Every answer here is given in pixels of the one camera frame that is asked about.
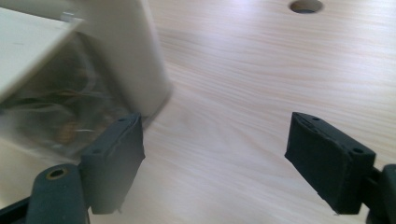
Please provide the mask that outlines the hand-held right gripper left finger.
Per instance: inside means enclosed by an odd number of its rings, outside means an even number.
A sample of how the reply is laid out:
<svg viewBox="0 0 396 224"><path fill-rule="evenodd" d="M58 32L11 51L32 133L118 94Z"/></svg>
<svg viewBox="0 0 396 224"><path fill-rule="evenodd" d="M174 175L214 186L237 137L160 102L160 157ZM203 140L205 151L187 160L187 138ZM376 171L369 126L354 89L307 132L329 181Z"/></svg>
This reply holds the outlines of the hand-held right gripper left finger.
<svg viewBox="0 0 396 224"><path fill-rule="evenodd" d="M87 206L96 215L119 210L145 159L141 115L113 122L81 155L79 170Z"/></svg>

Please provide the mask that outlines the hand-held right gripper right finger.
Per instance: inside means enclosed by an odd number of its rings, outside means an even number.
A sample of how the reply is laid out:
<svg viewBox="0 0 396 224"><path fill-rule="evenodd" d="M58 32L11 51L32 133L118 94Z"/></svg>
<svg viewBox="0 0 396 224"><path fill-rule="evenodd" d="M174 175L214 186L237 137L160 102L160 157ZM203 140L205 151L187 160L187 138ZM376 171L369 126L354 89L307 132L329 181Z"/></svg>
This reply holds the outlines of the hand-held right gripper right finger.
<svg viewBox="0 0 396 224"><path fill-rule="evenodd" d="M370 148L323 119L294 112L285 157L333 211L360 211L361 183L375 162Z"/></svg>

